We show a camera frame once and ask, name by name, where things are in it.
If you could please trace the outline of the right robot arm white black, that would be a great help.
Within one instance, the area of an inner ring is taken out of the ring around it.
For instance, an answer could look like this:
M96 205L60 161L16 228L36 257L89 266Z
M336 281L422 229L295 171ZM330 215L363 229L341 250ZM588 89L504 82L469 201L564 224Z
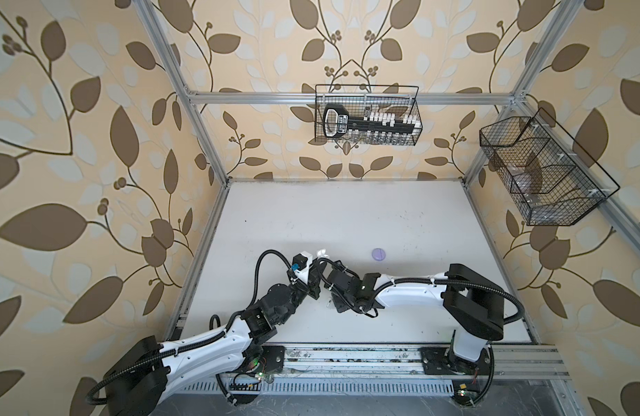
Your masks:
M335 309L375 319L396 307L441 307L455 330L448 361L475 364L487 345L504 339L506 325L524 318L516 296L475 270L452 263L446 272L425 277L394 277L369 273L359 277L339 261L318 258L314 270L331 294Z

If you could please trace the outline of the purple round charging case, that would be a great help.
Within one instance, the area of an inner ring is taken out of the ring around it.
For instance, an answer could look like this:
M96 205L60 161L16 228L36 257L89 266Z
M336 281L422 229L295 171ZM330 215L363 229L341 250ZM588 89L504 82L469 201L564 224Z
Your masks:
M375 248L373 249L373 251L371 251L371 257L373 258L373 260L377 262L382 262L386 259L387 254L386 254L386 251L384 251L384 249Z

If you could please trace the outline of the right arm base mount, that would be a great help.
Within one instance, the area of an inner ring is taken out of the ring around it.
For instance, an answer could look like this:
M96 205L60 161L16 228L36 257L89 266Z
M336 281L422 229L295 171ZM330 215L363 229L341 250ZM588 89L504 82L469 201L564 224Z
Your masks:
M494 369L493 352L483 348L477 362L469 362L453 355L448 346L419 349L423 374L433 376L475 377L488 375Z

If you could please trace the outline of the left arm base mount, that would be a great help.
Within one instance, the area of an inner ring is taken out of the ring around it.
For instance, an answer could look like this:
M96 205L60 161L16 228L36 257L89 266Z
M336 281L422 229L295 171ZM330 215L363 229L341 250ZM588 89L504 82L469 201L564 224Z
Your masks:
M283 371L286 348L282 345L250 346L244 361L228 374L279 374Z

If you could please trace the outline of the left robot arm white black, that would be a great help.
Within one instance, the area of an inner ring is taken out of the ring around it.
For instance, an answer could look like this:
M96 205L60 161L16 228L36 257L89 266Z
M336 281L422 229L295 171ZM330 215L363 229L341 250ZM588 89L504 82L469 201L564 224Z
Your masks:
M244 310L205 333L159 343L138 341L90 388L85 402L112 415L148 415L163 401L205 377L250 371L261 362L263 346L302 302L318 299L325 251L303 251L285 260L288 284L275 284L264 296L253 296Z

